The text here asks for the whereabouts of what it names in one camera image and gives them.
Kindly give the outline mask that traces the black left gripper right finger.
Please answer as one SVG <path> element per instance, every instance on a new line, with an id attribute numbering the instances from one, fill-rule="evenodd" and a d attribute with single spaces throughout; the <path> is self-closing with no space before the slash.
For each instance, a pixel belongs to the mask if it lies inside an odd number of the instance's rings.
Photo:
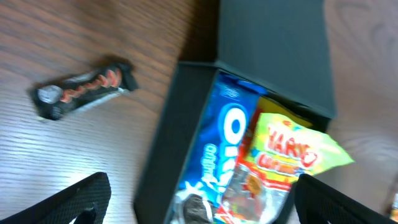
<path id="1" fill-rule="evenodd" d="M 294 203 L 301 224 L 395 224 L 308 174 L 296 182 Z"/>

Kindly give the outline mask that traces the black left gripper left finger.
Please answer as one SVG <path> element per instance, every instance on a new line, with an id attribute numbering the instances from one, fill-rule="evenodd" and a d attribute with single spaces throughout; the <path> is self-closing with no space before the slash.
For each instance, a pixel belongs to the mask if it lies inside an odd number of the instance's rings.
<path id="1" fill-rule="evenodd" d="M 49 198 L 1 220 L 1 224 L 102 224 L 111 198 L 105 172 L 96 172 Z"/>

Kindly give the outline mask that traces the Haribo gummy bag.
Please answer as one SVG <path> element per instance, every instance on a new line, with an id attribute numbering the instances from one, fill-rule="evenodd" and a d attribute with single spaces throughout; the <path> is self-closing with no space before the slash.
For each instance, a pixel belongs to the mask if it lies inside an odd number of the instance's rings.
<path id="1" fill-rule="evenodd" d="M 302 174 L 317 175 L 354 160 L 329 135 L 276 113 L 261 113 L 249 147 L 238 156 L 217 223 L 274 223 Z"/>

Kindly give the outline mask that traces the yellow candy bag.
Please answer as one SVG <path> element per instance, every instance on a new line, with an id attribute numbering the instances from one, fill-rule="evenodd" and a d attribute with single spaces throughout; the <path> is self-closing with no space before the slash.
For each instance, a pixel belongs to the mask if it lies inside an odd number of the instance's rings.
<path id="1" fill-rule="evenodd" d="M 266 96 L 259 99 L 257 108 L 260 109 L 263 113 L 282 114 L 293 120 L 295 123 L 305 126 L 306 128 L 311 128 L 313 126 L 313 123 L 309 119 L 293 113 L 291 110 L 287 109 L 279 102 Z"/>

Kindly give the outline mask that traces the blue Oreo pack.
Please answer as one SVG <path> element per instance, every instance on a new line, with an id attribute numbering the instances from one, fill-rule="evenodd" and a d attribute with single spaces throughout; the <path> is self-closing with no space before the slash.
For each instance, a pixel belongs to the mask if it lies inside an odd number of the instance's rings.
<path id="1" fill-rule="evenodd" d="M 173 200 L 171 223 L 214 223 L 234 174 L 239 145 L 266 89 L 226 73 L 217 76 Z"/>

